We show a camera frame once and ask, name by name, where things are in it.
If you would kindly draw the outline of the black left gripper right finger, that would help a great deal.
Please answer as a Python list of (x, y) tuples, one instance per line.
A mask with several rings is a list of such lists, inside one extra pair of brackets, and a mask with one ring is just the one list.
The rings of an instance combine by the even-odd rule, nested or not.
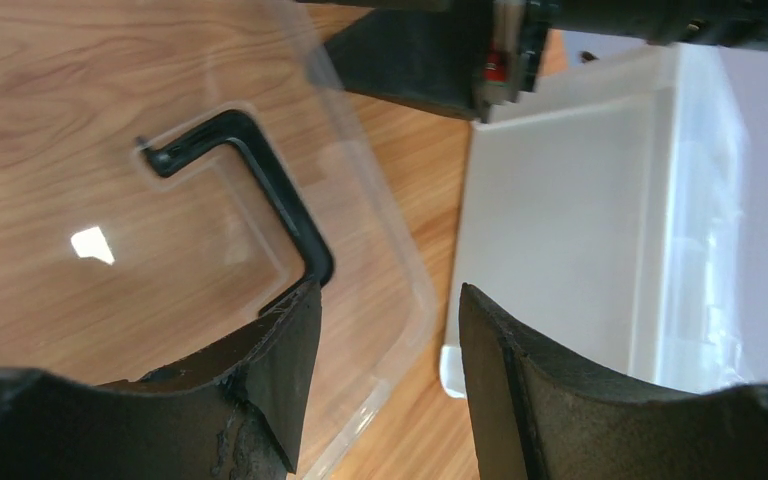
[(466, 395), (484, 479), (768, 479), (768, 384), (654, 385), (460, 294)]

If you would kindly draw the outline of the clear plastic lid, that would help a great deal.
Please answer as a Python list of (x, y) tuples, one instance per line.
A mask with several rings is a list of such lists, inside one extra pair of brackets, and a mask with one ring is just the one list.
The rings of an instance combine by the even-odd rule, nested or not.
[(0, 1), (0, 368), (134, 382), (306, 280), (326, 479), (436, 298), (302, 5)]

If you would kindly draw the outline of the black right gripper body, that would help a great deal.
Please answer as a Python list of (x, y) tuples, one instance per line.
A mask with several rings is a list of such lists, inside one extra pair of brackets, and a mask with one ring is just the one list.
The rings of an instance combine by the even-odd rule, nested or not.
[(489, 111), (481, 121), (488, 119), (493, 106), (514, 102), (521, 93), (535, 89), (554, 29), (636, 38), (650, 45), (768, 51), (768, 1), (369, 1), (365, 5), (366, 14), (376, 9), (441, 12), (452, 6), (492, 8), (493, 33), (480, 72), (480, 93)]

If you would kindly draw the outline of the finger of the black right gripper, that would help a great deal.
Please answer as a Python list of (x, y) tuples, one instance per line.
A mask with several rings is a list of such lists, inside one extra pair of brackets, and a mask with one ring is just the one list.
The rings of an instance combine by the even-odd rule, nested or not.
[(490, 6), (376, 9), (324, 42), (349, 92), (459, 120), (486, 116), (480, 72), (493, 33)]

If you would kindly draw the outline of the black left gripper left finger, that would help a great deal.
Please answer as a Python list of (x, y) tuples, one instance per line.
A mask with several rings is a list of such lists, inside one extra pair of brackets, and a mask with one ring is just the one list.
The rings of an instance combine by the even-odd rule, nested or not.
[(297, 470), (319, 284), (134, 381), (0, 368), (0, 479), (283, 479)]

